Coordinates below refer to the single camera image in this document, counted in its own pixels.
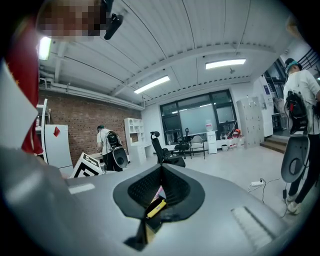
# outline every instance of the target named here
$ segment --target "white sneaker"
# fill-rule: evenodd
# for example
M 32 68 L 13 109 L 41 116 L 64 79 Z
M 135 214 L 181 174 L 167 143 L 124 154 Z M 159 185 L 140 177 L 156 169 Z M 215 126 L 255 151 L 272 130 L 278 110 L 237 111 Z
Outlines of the white sneaker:
M 297 198 L 297 194 L 294 194 L 294 195 L 288 195 L 288 197 L 286 198 L 286 201 L 291 203 L 293 202 L 296 198 Z
M 301 212 L 301 203 L 291 202 L 287 209 L 290 213 L 298 215 Z

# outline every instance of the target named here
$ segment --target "stairs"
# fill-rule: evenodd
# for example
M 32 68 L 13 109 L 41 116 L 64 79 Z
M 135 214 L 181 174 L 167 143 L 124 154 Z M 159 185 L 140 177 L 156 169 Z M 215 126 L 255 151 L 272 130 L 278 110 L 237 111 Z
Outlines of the stairs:
M 284 154 L 288 139 L 289 137 L 272 135 L 265 142 L 260 143 L 260 146 Z

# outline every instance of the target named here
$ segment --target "yellow object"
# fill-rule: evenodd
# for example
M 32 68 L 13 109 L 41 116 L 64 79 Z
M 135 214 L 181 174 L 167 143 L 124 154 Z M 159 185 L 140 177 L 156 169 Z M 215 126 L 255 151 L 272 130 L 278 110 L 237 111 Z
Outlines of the yellow object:
M 158 204 L 158 206 L 156 208 L 154 208 L 152 211 L 150 211 L 147 214 L 148 218 L 152 218 L 153 216 L 155 216 L 167 203 L 165 202 L 165 200 L 163 199 L 161 203 Z

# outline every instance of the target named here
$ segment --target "ceiling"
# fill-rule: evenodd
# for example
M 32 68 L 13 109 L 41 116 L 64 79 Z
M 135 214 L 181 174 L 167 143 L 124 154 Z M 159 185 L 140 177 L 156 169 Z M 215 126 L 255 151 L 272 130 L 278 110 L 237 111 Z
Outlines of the ceiling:
M 186 91 L 255 80 L 292 41 L 290 13 L 270 0 L 114 0 L 122 26 L 111 40 L 54 41 L 40 69 L 56 83 L 146 105 Z M 206 70 L 208 62 L 244 65 Z M 141 94 L 159 78 L 170 81 Z

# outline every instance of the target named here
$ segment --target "white t-shirt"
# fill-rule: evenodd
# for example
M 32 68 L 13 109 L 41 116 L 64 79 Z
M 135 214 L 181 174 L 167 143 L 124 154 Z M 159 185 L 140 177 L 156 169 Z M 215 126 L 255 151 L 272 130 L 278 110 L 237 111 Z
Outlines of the white t-shirt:
M 284 102 L 286 102 L 289 91 L 297 94 L 300 92 L 305 101 L 308 115 L 308 134 L 320 134 L 320 120 L 312 109 L 312 106 L 315 106 L 317 103 L 316 95 L 320 91 L 320 85 L 317 83 L 317 80 L 308 70 L 294 72 L 289 75 L 288 81 L 284 86 Z
M 110 144 L 107 143 L 107 134 L 109 132 L 110 132 L 110 130 L 104 128 L 96 135 L 96 143 L 102 143 L 102 145 L 103 145 L 102 155 L 106 155 L 112 151 Z

